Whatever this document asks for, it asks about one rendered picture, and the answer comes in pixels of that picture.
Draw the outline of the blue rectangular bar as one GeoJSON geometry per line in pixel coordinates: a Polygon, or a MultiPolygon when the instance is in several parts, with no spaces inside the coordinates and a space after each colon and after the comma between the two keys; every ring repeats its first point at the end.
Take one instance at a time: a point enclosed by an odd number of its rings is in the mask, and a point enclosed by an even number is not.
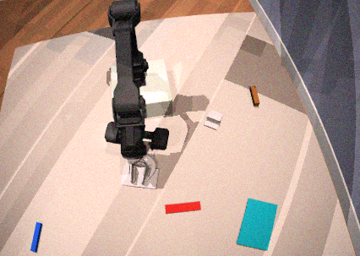
{"type": "Polygon", "coordinates": [[[36,222],[34,236],[33,236],[33,240],[32,240],[33,242],[31,244],[31,249],[30,249],[30,251],[35,252],[35,253],[37,252],[37,249],[38,249],[41,228],[42,228],[42,224],[39,222],[36,222]]]}

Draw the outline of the red flat bar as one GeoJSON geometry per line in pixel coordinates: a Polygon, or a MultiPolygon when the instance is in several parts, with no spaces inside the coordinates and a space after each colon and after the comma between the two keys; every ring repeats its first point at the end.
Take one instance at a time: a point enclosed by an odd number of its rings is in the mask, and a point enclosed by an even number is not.
{"type": "Polygon", "coordinates": [[[186,204],[165,204],[166,214],[183,212],[190,210],[201,210],[200,202],[186,203],[186,204]]]}

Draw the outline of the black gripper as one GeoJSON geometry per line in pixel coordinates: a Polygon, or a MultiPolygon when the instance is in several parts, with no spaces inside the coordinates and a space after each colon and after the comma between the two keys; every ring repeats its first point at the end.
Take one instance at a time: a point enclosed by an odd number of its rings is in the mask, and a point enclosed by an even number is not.
{"type": "MultiPolygon", "coordinates": [[[[166,150],[169,130],[167,128],[155,128],[153,132],[145,131],[145,125],[141,127],[142,139],[150,139],[150,150],[166,150]]],[[[104,133],[106,142],[121,144],[121,130],[122,128],[115,128],[114,122],[109,122],[104,133]]]]}

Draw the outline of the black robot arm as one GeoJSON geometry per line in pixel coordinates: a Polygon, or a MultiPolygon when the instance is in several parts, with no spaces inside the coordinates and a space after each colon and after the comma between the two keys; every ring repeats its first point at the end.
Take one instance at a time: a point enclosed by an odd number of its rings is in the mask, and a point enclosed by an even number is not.
{"type": "Polygon", "coordinates": [[[144,53],[138,51],[135,34],[141,20],[140,3],[137,0],[113,1],[107,15],[115,36],[117,86],[113,91],[112,115],[114,127],[122,128],[121,155],[127,160],[144,158],[147,150],[141,127],[147,116],[145,98],[139,87],[146,86],[145,73],[149,64],[144,53]]]}

